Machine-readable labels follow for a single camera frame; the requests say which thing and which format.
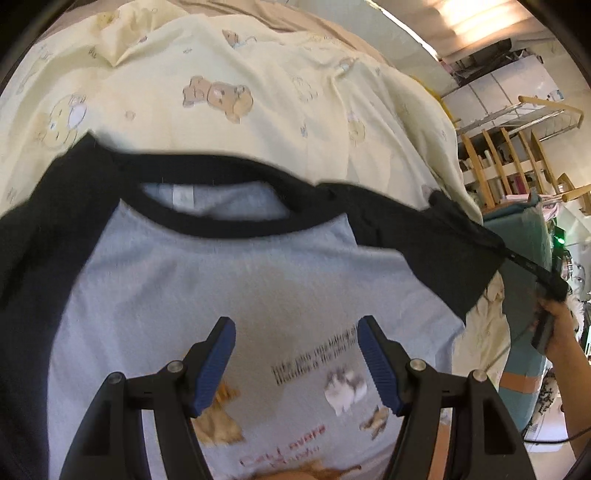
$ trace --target cat print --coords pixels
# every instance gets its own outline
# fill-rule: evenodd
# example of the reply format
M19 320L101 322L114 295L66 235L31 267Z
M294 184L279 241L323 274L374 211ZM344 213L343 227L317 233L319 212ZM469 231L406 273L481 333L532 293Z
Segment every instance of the cat print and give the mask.
M205 446L232 445L242 442L242 429L223 409L224 404L240 396L238 390L222 381L210 407L196 419L191 419L197 439Z

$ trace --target bear pattern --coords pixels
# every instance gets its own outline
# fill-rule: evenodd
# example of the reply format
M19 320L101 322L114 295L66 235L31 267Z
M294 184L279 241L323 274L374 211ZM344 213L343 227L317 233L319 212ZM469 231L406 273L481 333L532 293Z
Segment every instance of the bear pattern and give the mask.
M205 102L223 111L233 124L239 124L254 104L251 90L246 85L210 82L201 75L192 77L183 89L183 107L190 108Z

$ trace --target teddy bear print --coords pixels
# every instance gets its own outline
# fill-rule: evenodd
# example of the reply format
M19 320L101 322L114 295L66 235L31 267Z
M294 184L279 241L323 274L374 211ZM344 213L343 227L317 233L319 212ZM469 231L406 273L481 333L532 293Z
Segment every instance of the teddy bear print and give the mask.
M363 143L365 141L365 125L353 112L347 115L347 125L349 127L349 140L355 146Z
M222 30L222 33L228 44L234 49L256 42L256 37L248 37L245 41L240 41L238 34L232 30Z
M39 56L35 59L28 73L25 75L22 82L18 86L17 94L22 93L22 91L25 89L25 85L27 84L27 82L31 79L31 77L33 77L37 72L39 72L43 68L43 66L49 61L50 57L51 53L47 51L45 47L41 47Z
M318 97L318 92L302 77L292 77L291 81L294 84L300 102L308 103Z
M104 28L111 25L118 18L119 10L115 10L112 12L102 12L100 14L96 14L96 25L99 27L99 30L103 30Z
M349 69L353 66L353 63L355 63L355 60L353 57L345 57L344 59L342 59L339 62L339 69L342 69L342 73L347 73L349 71Z
M70 148L78 133L77 127L86 115L86 97L67 95L60 99L44 121L37 138L48 148Z
M252 110L254 100L250 88L245 85L212 83L199 75L191 78L183 89L183 107L202 102L223 111L233 124L239 124L240 119Z

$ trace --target black cable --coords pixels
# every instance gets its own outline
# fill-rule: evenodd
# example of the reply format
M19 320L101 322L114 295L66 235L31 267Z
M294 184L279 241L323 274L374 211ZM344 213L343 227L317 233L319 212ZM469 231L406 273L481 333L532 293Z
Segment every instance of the black cable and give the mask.
M572 437L563 440L524 440L523 442L530 443L532 445L560 445L561 443L572 442L573 440L576 440L577 438L582 437L589 432L591 432L591 427L581 430L577 435L573 435Z

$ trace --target white wall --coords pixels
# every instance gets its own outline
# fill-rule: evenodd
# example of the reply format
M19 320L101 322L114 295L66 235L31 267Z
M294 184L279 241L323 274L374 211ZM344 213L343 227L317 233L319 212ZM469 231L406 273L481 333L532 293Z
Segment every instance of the white wall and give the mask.
M591 183L591 89L570 55L558 41L534 47L544 59L544 66L564 94L564 102L580 108L586 114L580 129L574 129L543 142L548 160L554 173L566 173L575 187ZM543 135L551 122L536 128ZM569 212L559 217L558 224L567 230L569 243L590 240L591 217L585 218L579 212L579 202L567 205Z

